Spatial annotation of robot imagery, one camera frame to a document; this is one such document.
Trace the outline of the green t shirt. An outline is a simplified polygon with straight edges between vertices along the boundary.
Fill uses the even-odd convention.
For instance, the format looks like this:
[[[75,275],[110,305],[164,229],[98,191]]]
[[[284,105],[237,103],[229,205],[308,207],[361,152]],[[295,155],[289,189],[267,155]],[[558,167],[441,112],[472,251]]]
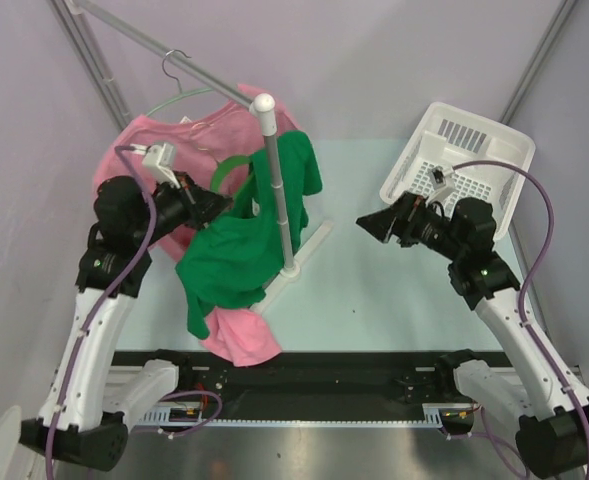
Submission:
[[[289,131],[277,143],[291,244],[298,250],[309,223],[304,198],[322,191],[322,179],[307,134]],[[239,309],[260,302],[266,283],[284,267],[267,154],[261,149],[250,160],[253,178],[232,208],[195,234],[176,265],[187,299],[187,330],[200,340],[210,334],[205,318],[214,308]]]

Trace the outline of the green hanger with gold hook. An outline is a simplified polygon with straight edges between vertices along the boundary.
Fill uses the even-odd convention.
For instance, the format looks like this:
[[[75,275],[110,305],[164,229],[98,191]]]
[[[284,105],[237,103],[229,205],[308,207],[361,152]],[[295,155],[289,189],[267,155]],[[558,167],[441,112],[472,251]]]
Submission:
[[[199,150],[207,152],[208,155],[217,162],[217,168],[214,171],[212,178],[210,180],[210,189],[212,191],[221,193],[222,186],[225,183],[226,178],[234,170],[242,166],[247,167],[247,175],[245,176],[244,182],[239,186],[239,188],[236,191],[233,192],[233,196],[236,197],[254,179],[253,167],[251,166],[252,161],[249,156],[233,155],[227,158],[226,160],[219,162],[208,148],[199,147]]]

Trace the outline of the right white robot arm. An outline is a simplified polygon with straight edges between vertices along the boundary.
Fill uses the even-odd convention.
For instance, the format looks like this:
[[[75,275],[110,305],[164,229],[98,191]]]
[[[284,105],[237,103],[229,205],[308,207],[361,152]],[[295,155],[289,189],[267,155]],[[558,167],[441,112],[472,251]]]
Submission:
[[[452,354],[435,376],[437,393],[480,404],[513,434],[525,467],[537,477],[584,468],[589,478],[589,388],[555,350],[526,305],[523,285],[495,251],[491,204],[463,198],[445,216],[423,196],[405,192],[356,223],[381,243],[421,244],[449,260],[453,289],[498,340],[520,380],[514,386],[465,350]]]

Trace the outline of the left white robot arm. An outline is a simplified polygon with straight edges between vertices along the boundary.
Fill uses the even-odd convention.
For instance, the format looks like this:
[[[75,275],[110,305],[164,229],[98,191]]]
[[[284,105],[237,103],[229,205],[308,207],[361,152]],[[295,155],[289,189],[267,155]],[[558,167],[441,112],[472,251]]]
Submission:
[[[98,188],[70,336],[47,400],[21,424],[21,445],[45,458],[48,477],[56,461],[112,470],[131,430],[157,402],[194,390],[185,360],[159,350],[115,394],[105,393],[118,338],[152,263],[150,246],[180,226],[204,229],[232,204],[187,174],[177,178],[148,190],[116,176]]]

